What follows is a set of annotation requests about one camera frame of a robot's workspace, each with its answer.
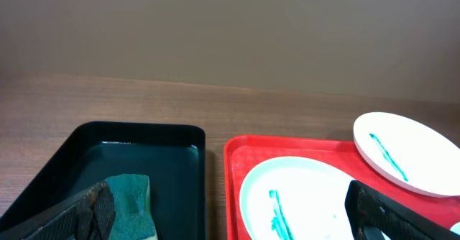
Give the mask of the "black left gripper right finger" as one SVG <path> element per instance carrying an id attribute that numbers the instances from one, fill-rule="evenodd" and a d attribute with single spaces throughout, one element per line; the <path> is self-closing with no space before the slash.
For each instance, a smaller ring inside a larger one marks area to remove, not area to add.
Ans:
<path id="1" fill-rule="evenodd" d="M 345 208 L 355 240 L 459 240 L 459 235 L 352 180 Z"/>

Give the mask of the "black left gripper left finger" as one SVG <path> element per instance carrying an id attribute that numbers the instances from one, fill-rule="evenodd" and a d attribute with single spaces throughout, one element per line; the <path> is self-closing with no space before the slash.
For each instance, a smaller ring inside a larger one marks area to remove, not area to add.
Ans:
<path id="1" fill-rule="evenodd" d="M 2 239 L 107 240 L 116 218 L 106 181 L 98 182 L 47 210 L 1 232 Z"/>

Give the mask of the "green yellow sponge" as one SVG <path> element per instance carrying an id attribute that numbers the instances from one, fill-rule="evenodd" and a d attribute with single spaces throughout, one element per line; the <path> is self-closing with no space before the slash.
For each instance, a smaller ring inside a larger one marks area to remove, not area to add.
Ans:
<path id="1" fill-rule="evenodd" d="M 120 174 L 104 181 L 111 189 L 116 213 L 109 240 L 158 240 L 150 210 L 150 179 Z"/>

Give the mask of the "white stained plate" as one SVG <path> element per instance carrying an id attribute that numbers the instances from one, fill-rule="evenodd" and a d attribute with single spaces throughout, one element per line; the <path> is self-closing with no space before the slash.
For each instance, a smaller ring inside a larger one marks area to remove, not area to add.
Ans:
<path id="1" fill-rule="evenodd" d="M 459 148 L 432 128 L 405 116 L 370 112 L 353 125 L 362 158 L 392 183 L 422 195 L 459 195 Z"/>

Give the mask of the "light green stained plate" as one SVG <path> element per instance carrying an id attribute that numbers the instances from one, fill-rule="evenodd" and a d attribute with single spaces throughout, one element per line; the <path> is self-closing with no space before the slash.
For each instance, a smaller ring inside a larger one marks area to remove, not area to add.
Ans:
<path id="1" fill-rule="evenodd" d="M 345 199 L 353 178 L 304 157 L 276 157 L 243 180 L 239 209 L 252 239 L 352 239 Z"/>

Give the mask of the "light blue stained plate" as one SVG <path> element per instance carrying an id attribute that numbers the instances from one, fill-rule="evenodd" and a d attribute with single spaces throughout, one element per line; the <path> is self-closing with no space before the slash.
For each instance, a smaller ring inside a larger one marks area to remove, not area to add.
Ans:
<path id="1" fill-rule="evenodd" d="M 454 232 L 455 234 L 460 235 L 460 222 L 455 223 L 451 228 L 450 231 Z"/>

